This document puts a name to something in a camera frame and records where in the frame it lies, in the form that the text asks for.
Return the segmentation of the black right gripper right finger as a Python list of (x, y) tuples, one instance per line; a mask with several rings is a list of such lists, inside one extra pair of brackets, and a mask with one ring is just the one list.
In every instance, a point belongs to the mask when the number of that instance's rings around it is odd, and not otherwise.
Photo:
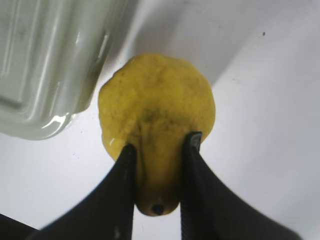
[(189, 133), (182, 149), (180, 201), (183, 240), (300, 240), (234, 194), (200, 154), (201, 132)]

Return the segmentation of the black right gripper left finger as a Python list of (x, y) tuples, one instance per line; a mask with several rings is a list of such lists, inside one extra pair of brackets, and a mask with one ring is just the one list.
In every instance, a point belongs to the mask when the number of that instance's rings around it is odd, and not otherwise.
[(136, 156), (135, 147), (126, 145), (110, 172), (85, 199), (28, 239), (132, 239)]

